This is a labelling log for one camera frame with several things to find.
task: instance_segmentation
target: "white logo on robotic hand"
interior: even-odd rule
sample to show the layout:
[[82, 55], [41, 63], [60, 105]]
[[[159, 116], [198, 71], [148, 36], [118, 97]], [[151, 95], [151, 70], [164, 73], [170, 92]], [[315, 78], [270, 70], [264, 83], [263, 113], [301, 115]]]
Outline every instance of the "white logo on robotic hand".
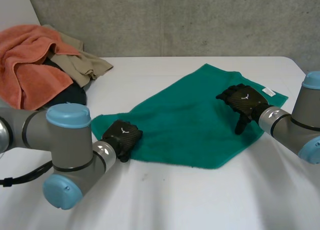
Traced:
[[125, 131], [123, 128], [121, 128], [122, 133], [130, 133], [128, 131]]
[[247, 96], [246, 97], [241, 97], [241, 99], [249, 99], [249, 94], [247, 94]]

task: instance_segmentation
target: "gray robot arm segment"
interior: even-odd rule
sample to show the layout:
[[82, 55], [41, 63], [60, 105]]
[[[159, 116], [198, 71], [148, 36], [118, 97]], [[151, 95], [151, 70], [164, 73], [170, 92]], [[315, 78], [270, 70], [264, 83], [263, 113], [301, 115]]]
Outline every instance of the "gray robot arm segment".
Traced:
[[15, 147], [51, 152], [54, 173], [43, 193], [55, 207], [70, 209], [115, 163], [117, 155], [104, 141], [92, 144], [90, 113], [78, 104], [48, 111], [0, 108], [0, 153]]
[[255, 116], [262, 130], [312, 164], [320, 163], [320, 81], [312, 80], [319, 76], [319, 72], [306, 76], [292, 115], [268, 106], [258, 119]]

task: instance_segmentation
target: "beige cloth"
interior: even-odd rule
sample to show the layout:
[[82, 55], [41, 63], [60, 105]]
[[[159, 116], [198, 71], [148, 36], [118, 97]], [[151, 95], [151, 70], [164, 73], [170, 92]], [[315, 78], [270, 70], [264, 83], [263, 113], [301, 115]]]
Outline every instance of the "beige cloth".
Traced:
[[[44, 25], [44, 27], [55, 30], [52, 26]], [[75, 47], [80, 56], [56, 55], [49, 51], [48, 58], [60, 66], [72, 79], [74, 79], [80, 87], [89, 83], [90, 79], [96, 79], [110, 70], [113, 65], [97, 56], [84, 52], [84, 44], [82, 41], [74, 39], [63, 33], [60, 33], [64, 43]]]

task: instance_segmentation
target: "white table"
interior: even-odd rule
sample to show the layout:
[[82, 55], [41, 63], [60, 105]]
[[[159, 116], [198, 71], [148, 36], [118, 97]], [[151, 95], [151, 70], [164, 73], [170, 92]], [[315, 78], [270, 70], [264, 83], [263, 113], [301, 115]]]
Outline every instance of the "white table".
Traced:
[[[289, 96], [283, 106], [289, 112], [305, 77], [283, 57], [106, 60], [114, 69], [87, 92], [92, 117], [127, 112], [204, 63], [239, 71]], [[46, 152], [11, 150], [0, 160], [0, 178], [20, 176], [48, 160]], [[50, 173], [0, 188], [0, 229], [320, 228], [320, 166], [303, 162], [266, 134], [217, 170], [135, 160], [116, 164], [67, 211], [51, 206], [42, 194]]]

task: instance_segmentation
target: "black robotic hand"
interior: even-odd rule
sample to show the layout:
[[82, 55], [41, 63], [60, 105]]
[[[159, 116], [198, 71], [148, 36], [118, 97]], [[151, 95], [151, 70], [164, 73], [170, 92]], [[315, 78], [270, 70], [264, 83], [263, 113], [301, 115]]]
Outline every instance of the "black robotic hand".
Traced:
[[121, 162], [130, 159], [131, 151], [142, 137], [142, 131], [130, 122], [115, 121], [103, 134], [102, 141], [110, 144]]
[[252, 121], [257, 106], [268, 105], [268, 101], [258, 91], [244, 84], [230, 86], [216, 98], [223, 100], [233, 111], [240, 113], [234, 130], [237, 135], [243, 133], [247, 124]]

